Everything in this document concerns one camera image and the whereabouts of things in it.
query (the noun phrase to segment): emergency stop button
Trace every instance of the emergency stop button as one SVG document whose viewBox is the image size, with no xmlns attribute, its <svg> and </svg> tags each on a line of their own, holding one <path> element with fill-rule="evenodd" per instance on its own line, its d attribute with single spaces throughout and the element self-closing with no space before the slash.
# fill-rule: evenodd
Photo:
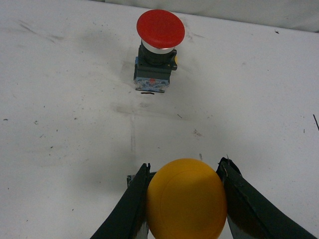
<svg viewBox="0 0 319 239">
<path fill-rule="evenodd" d="M 157 49 L 174 48 L 185 37 L 181 20 L 173 13 L 161 9 L 143 13 L 137 22 L 141 39 Z"/>
</svg>

